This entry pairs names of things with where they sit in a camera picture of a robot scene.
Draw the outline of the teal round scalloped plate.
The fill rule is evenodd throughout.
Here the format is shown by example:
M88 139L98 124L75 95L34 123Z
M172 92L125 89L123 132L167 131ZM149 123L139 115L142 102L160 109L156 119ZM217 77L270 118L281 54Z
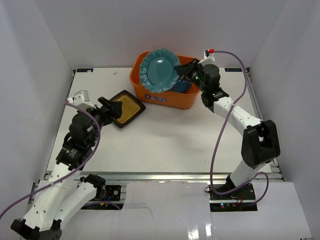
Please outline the teal round scalloped plate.
M175 67L180 65L178 56L166 48L151 51L139 65L140 82L152 93L168 91L178 81Z

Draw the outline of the blue leaf-shaped plate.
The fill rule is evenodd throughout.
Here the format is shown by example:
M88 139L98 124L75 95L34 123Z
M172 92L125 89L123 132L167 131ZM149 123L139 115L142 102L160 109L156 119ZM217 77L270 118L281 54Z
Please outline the blue leaf-shaped plate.
M178 79L178 81L175 83L175 85L172 86L170 91L185 94L190 89L191 85L192 84L189 81Z

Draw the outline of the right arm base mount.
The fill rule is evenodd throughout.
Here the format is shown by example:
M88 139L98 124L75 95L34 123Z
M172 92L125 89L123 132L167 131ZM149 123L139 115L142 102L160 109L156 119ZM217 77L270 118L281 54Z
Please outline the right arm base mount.
M256 212L258 210L255 191L251 183L226 195L215 194L209 185L204 188L204 192L209 195L212 213Z

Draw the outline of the amber square plate black rim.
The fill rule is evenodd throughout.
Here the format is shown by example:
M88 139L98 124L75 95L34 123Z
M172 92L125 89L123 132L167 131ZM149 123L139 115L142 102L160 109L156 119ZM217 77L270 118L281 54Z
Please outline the amber square plate black rim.
M112 121L112 123L120 129L130 124L146 109L142 101L127 90L119 92L113 96L110 101L122 102L121 117Z

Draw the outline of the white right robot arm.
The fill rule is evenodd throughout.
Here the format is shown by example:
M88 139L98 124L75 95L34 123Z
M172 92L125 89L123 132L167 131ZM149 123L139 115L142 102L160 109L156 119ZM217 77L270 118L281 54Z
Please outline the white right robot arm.
M260 170L281 153L276 124L263 121L236 104L220 86L220 70L214 64L202 65L193 59L185 65L174 67L178 76L196 85L201 91L202 103L211 112L222 117L241 137L241 161L228 175L221 187L213 189L216 195L227 195L236 200L244 193L244 186Z

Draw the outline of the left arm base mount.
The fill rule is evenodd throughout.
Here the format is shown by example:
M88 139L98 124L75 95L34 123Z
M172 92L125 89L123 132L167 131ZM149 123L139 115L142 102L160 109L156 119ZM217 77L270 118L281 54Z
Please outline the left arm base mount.
M84 209L107 209L111 201L120 201L121 186L106 185L106 180L98 175L89 174L80 178L81 183L90 183L96 188L94 198L83 207Z

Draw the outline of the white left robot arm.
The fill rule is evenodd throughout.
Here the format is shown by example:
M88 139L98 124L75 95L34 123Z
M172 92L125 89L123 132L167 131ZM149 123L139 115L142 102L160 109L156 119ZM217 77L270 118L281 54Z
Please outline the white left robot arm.
M80 186L67 196L86 163L95 154L102 127L122 116L122 102L98 98L101 107L65 101L77 113L71 120L47 185L38 188L38 197L30 210L15 219L10 228L26 240L58 240L68 221L91 199L105 196L105 180L94 174L82 178Z

